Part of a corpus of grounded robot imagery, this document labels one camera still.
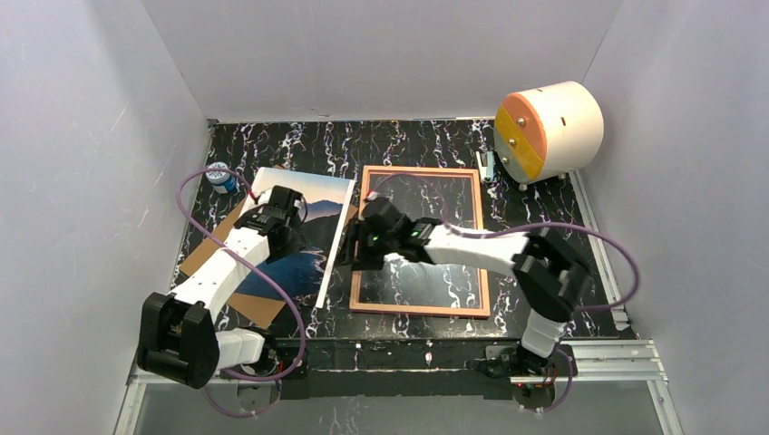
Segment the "landscape photo print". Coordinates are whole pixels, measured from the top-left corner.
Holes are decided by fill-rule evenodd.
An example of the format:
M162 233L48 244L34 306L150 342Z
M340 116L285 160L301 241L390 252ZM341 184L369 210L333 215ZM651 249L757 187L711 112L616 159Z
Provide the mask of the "landscape photo print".
M261 168L252 184L260 193L283 186L303 194L297 217L302 221L298 233L304 248L258 269L272 278L292 299L314 305L331 280L332 263L339 245L344 220L352 197L354 181L286 169Z

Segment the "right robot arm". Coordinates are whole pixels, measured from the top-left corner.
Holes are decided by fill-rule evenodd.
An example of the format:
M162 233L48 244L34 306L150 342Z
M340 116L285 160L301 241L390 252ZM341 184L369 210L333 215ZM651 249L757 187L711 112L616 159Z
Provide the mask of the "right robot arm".
M548 375L566 325L591 286L589 264L551 228L497 236L409 218L388 198L375 198L352 218L336 260L354 271L379 270L388 255L413 263L461 265L513 277L530 306L522 338L479 369L490 377Z

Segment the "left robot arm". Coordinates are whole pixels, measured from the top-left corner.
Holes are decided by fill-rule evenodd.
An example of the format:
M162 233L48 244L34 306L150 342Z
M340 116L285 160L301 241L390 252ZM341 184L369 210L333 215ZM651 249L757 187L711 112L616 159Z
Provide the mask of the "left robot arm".
M267 347L263 333L254 327L219 332L215 320L259 265L303 248L302 203L302 195L291 188L263 191L196 273L166 295L147 297L136 357L141 369L199 389L217 371L260 359Z

